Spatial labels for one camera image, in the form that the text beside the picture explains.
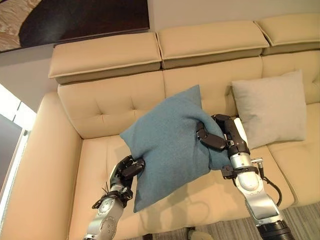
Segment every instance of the floor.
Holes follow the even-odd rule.
[[[291,207],[282,211],[296,240],[320,240],[320,202]],[[197,231],[209,233],[214,240],[259,240],[260,235],[251,218],[198,226]],[[141,237],[128,240],[141,240]],[[153,240],[186,240],[187,229],[153,234]]]

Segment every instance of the throw pillow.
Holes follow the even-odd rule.
[[[137,177],[134,212],[165,198],[210,169],[230,164],[227,151],[203,146],[197,123],[223,137],[216,122],[201,107],[199,86],[167,98],[120,134],[133,158],[143,157],[145,169]]]
[[[250,149],[306,138],[302,71],[232,82],[236,107]]]

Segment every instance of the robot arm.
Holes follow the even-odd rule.
[[[132,156],[125,157],[114,168],[110,176],[110,191],[104,194],[93,206],[98,209],[95,218],[88,226],[83,240],[112,240],[116,235],[117,224],[127,201],[133,197],[131,185],[134,176],[145,168],[145,161]]]
[[[213,135],[205,130],[203,123],[199,123],[197,126],[197,137],[202,144],[209,148],[218,151],[227,149],[231,165],[225,166],[221,170],[222,176],[224,179],[232,179],[234,185],[244,196],[245,205],[262,239],[294,240],[277,204],[264,190],[263,180],[271,182],[264,176],[262,158],[250,158],[247,137],[240,120],[236,118],[233,121],[229,116],[221,114],[214,115],[213,119],[224,133],[224,143],[220,137],[215,136],[215,138],[220,138],[218,141],[215,140]],[[258,168],[254,167],[253,163],[257,163]],[[279,192],[278,204],[280,204],[281,192],[279,188],[277,191]]]

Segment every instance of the painting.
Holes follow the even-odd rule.
[[[0,0],[0,52],[148,29],[147,0]]]

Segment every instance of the beige leather couch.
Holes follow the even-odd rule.
[[[130,154],[119,133],[165,98],[199,84],[208,114],[235,116],[231,81],[297,69],[303,71],[306,140],[268,144],[251,155],[264,158],[265,174],[280,187],[280,209],[318,202],[319,19],[295,14],[57,45],[49,75],[60,85],[38,110],[0,240],[81,240],[113,166]],[[265,188],[277,201],[277,192]],[[135,214],[133,204],[118,223],[117,240],[249,216],[220,171]]]

